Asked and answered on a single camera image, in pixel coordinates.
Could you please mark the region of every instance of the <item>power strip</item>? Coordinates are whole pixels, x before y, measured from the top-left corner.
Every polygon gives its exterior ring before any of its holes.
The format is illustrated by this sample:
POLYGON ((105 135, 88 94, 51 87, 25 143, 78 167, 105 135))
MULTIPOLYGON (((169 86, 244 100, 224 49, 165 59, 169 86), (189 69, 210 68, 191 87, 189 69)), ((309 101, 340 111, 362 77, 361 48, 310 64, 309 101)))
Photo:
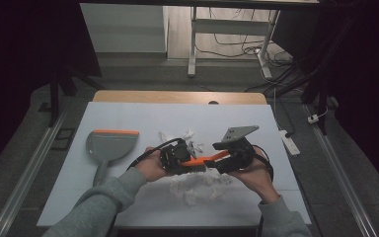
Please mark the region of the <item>power strip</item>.
POLYGON ((293 139, 291 139, 291 137, 285 137, 286 133, 287 133, 286 130, 281 130, 279 132, 279 135, 281 136, 282 142, 284 142, 285 148, 287 148, 288 153, 290 153, 290 155, 300 154, 300 150, 294 144, 293 139))

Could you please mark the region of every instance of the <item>orange rubber strip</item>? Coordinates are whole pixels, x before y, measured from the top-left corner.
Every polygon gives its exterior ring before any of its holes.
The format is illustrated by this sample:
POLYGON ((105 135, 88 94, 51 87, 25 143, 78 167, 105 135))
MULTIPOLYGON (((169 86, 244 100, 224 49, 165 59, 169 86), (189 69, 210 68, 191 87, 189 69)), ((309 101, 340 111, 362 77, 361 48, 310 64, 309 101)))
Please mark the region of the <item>orange rubber strip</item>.
POLYGON ((204 161, 218 160, 228 155, 229 155, 229 152, 227 150, 223 150, 212 156, 202 156, 196 159, 191 157, 189 161, 181 163, 181 165, 182 166, 200 166, 200 165, 204 165, 204 161))
POLYGON ((108 130, 108 129, 98 129, 94 130, 95 133, 121 133, 121 134, 131 134, 138 135, 137 130, 108 130))

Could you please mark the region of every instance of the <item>gray sweatshirt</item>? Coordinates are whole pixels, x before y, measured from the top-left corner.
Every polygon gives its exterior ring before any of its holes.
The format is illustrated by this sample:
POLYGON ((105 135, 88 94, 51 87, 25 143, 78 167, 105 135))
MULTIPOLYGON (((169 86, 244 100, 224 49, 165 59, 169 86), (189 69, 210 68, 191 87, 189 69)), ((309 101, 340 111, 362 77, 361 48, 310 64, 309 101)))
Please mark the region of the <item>gray sweatshirt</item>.
MULTIPOLYGON (((146 183, 135 168, 119 178, 108 178, 103 185, 86 191, 75 207, 43 236, 106 236, 114 216, 133 204, 146 183)), ((300 214, 290 211, 282 197, 272 204, 259 204, 259 208, 265 220, 263 236, 311 236, 300 214)))

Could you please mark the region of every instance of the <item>white wall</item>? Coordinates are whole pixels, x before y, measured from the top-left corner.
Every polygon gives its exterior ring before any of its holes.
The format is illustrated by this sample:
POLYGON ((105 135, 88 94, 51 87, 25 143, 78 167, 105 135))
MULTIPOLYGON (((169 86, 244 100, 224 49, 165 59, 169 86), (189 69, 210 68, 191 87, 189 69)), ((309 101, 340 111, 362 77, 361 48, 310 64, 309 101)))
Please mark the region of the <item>white wall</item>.
POLYGON ((81 4, 95 52, 166 52, 163 6, 81 4))

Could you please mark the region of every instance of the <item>dustpan handle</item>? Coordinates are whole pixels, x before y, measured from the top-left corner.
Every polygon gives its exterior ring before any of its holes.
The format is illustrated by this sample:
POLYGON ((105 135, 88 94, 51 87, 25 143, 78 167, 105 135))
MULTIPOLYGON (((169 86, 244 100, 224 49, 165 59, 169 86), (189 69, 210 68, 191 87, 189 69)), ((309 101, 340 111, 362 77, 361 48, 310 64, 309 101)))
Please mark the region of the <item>dustpan handle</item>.
POLYGON ((97 172, 95 173, 94 177, 94 187, 103 183, 104 178, 106 177, 108 164, 108 161, 100 162, 100 165, 98 166, 97 172))

